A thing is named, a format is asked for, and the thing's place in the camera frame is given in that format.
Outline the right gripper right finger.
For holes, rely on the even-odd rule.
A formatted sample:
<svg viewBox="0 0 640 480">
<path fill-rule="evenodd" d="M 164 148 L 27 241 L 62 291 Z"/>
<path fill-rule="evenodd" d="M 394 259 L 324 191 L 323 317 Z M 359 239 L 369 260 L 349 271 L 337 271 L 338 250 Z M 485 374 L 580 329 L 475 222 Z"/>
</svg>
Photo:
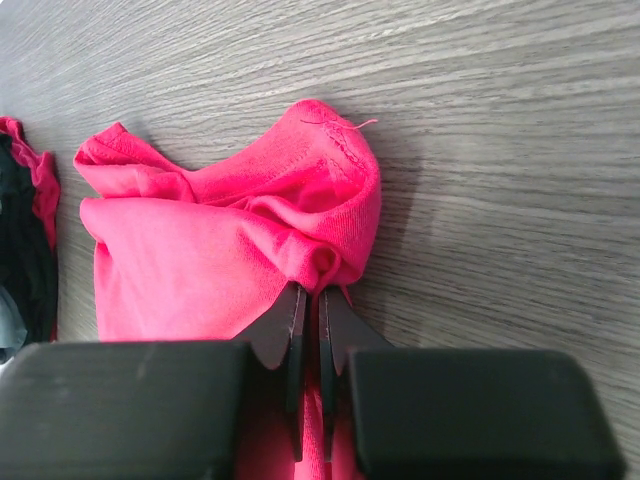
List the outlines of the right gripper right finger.
<svg viewBox="0 0 640 480">
<path fill-rule="evenodd" d="M 324 458 L 330 462 L 340 396 L 339 379 L 349 352 L 393 345 L 355 313 L 347 295 L 338 286 L 325 288 L 319 296 L 318 335 Z"/>
</svg>

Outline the pink-red t shirt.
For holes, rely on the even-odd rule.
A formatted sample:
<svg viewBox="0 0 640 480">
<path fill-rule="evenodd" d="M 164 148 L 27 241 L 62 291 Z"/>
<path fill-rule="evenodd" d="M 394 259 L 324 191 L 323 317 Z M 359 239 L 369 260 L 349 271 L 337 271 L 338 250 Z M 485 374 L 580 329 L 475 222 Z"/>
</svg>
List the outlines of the pink-red t shirt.
<svg viewBox="0 0 640 480">
<path fill-rule="evenodd" d="M 95 190 L 79 212 L 96 242 L 103 341 L 232 338 L 290 282 L 318 295 L 359 280 L 379 223 L 374 154 L 314 99 L 200 170 L 120 124 L 86 140 L 74 165 Z"/>
</svg>

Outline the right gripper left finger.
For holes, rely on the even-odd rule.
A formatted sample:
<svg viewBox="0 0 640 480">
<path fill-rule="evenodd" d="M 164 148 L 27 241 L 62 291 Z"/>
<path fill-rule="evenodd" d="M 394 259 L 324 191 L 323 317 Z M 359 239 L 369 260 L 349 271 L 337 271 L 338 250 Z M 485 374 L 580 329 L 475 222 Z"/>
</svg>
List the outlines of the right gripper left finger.
<svg viewBox="0 0 640 480">
<path fill-rule="evenodd" d="M 246 342 L 262 367 L 280 375 L 276 389 L 279 409 L 284 414 L 287 439 L 293 460 L 303 458 L 304 360 L 308 293 L 295 282 L 288 283 L 275 302 L 235 336 Z"/>
</svg>

